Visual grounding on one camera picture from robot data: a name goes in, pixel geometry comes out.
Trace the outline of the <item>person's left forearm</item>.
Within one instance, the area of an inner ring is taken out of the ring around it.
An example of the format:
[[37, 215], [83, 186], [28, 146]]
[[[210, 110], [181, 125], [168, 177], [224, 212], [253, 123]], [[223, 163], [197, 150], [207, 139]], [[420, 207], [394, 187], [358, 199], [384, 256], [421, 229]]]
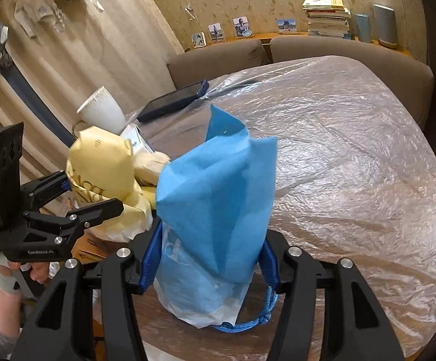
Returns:
[[9, 360], [20, 337], [21, 298], [12, 270], [0, 266], [0, 360]]

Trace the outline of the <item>person's left hand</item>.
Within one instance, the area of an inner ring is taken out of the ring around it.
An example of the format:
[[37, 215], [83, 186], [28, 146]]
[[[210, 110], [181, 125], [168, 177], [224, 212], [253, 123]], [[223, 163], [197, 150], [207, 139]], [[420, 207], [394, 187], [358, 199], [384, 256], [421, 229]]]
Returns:
[[9, 262], [8, 266], [11, 270], [16, 272], [28, 273], [30, 278], [40, 284], [44, 284], [49, 276], [49, 263], [48, 262], [32, 262], [28, 270], [21, 269], [21, 263]]

